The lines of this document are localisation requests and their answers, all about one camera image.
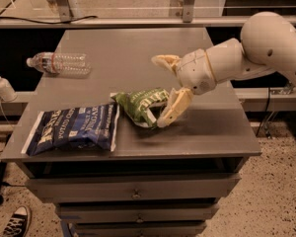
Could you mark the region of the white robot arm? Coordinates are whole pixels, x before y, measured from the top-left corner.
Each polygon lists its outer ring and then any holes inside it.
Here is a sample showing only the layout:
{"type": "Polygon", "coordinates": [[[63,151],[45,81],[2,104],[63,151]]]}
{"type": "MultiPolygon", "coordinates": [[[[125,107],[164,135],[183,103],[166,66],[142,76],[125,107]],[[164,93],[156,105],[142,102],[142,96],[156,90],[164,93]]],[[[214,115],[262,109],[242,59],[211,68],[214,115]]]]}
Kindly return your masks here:
{"type": "Polygon", "coordinates": [[[157,119],[165,127],[202,95],[229,80],[247,80],[274,72],[296,87],[296,28],[282,16],[260,12],[243,24],[238,39],[228,39],[207,50],[197,49],[183,57],[160,54],[152,62],[170,70],[181,88],[172,90],[157,119]]]}

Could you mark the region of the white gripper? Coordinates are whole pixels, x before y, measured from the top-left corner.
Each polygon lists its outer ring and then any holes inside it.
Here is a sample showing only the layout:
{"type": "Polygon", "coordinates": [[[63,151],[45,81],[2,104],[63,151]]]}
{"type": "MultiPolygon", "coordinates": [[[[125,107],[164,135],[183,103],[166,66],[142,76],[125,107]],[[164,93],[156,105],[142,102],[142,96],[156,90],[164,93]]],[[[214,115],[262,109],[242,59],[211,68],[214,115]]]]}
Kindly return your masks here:
{"type": "Polygon", "coordinates": [[[212,91],[217,83],[203,49],[186,54],[182,59],[177,55],[160,54],[151,58],[159,67],[168,69],[183,86],[172,89],[167,105],[157,119],[158,127],[166,127],[174,122],[190,105],[194,95],[212,91]]]}

